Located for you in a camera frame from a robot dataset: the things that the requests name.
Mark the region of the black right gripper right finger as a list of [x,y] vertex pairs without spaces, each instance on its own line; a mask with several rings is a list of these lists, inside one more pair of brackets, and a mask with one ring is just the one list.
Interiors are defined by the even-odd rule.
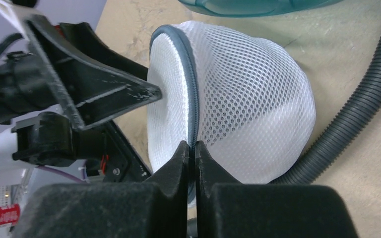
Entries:
[[320,185],[243,184],[195,146],[201,238],[356,238],[346,205]]

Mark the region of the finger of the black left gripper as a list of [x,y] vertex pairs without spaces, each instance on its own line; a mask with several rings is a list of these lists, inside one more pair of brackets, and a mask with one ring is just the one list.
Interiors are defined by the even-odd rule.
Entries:
[[111,50],[95,34],[88,23],[60,23],[59,31],[66,40],[88,57],[110,67],[123,70],[144,81],[147,80],[147,67]]

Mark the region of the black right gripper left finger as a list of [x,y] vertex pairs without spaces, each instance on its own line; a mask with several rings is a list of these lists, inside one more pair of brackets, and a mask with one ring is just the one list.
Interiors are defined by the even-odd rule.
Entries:
[[188,160],[180,142],[172,158],[143,182],[51,184],[29,199],[15,238],[184,238]]

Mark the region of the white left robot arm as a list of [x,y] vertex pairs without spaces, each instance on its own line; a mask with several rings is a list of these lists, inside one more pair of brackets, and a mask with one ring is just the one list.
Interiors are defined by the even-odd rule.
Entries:
[[33,172],[75,183],[143,181],[150,171],[114,119],[162,98],[148,69],[110,50],[88,23],[39,14],[0,43],[0,238],[9,238]]

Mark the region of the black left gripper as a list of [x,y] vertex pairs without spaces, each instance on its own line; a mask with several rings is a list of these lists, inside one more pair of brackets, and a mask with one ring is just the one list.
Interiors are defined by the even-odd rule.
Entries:
[[59,104],[73,128],[87,130],[162,98],[158,86],[82,53],[45,16],[23,26],[33,54],[6,52],[20,33],[0,43],[0,124]]

